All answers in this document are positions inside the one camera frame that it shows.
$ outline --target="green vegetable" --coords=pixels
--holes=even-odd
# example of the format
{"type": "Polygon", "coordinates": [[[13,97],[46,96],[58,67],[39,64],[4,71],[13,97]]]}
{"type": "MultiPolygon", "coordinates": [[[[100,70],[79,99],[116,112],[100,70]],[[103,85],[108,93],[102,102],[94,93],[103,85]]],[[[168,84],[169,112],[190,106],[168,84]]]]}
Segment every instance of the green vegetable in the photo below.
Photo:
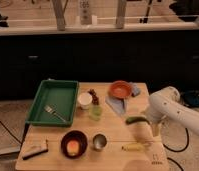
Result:
{"type": "Polygon", "coordinates": [[[148,124],[150,124],[150,122],[143,116],[131,116],[125,120],[125,123],[127,125],[136,123],[136,122],[147,122],[148,124]]]}

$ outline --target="metal cup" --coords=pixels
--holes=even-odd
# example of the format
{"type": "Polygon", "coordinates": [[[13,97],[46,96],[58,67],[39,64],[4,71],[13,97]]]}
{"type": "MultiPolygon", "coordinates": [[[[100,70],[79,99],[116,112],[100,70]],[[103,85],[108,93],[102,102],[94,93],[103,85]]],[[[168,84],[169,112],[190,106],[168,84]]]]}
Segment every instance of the metal cup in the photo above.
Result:
{"type": "Polygon", "coordinates": [[[107,139],[103,134],[97,134],[93,138],[93,147],[95,150],[102,150],[107,144],[107,139]]]}

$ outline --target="cloth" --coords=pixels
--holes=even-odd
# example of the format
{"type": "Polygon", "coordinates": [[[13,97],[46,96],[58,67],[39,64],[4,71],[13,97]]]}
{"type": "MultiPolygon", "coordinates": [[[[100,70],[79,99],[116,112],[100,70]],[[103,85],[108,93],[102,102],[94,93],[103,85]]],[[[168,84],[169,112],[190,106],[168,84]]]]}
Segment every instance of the cloth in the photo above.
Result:
{"type": "Polygon", "coordinates": [[[140,89],[133,82],[130,82],[130,85],[132,87],[132,97],[138,96],[140,94],[140,92],[141,92],[140,89]]]}
{"type": "Polygon", "coordinates": [[[122,115],[126,112],[127,102],[125,99],[117,99],[115,97],[107,96],[105,102],[118,115],[122,115]]]}

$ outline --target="green tray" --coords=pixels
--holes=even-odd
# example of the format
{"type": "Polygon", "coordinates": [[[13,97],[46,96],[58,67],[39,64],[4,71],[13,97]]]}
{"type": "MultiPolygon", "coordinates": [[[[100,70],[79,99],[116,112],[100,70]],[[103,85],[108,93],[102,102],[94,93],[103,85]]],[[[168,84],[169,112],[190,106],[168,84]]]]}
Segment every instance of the green tray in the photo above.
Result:
{"type": "Polygon", "coordinates": [[[63,126],[69,127],[73,123],[79,83],[65,80],[43,80],[37,90],[35,99],[29,111],[26,123],[35,126],[63,126]],[[67,121],[44,110],[51,106],[67,121]]]}

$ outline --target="orange bowl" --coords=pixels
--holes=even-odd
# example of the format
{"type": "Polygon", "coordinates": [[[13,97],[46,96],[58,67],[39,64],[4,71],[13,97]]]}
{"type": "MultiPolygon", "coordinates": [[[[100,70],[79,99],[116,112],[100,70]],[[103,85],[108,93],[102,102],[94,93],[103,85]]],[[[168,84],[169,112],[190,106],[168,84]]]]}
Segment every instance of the orange bowl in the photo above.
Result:
{"type": "Polygon", "coordinates": [[[126,81],[115,81],[109,88],[109,94],[119,99],[125,99],[132,94],[132,87],[126,81]]]}

